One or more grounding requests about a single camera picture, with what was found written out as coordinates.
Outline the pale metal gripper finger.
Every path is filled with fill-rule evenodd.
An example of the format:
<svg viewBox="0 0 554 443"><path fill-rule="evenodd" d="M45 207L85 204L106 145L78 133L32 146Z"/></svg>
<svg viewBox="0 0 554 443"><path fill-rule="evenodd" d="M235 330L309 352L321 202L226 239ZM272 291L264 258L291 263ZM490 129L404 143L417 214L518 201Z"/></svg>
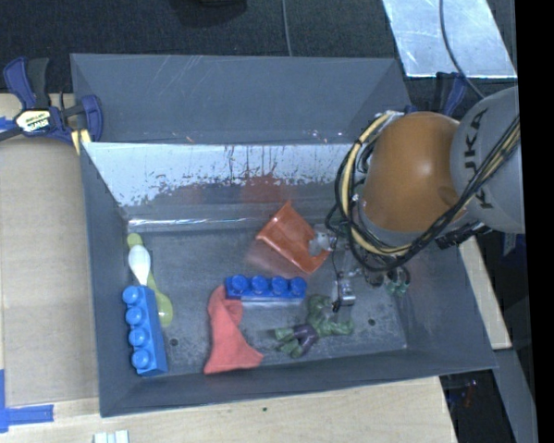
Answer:
<svg viewBox="0 0 554 443"><path fill-rule="evenodd" d="M314 232L314 237L309 240L308 253L312 256L320 255L323 252L332 253L338 247L338 238L332 231L320 231Z"/></svg>
<svg viewBox="0 0 554 443"><path fill-rule="evenodd" d="M333 312L347 312L352 309L356 302L356 295L351 287L351 280L348 278L337 278L331 295L331 309Z"/></svg>

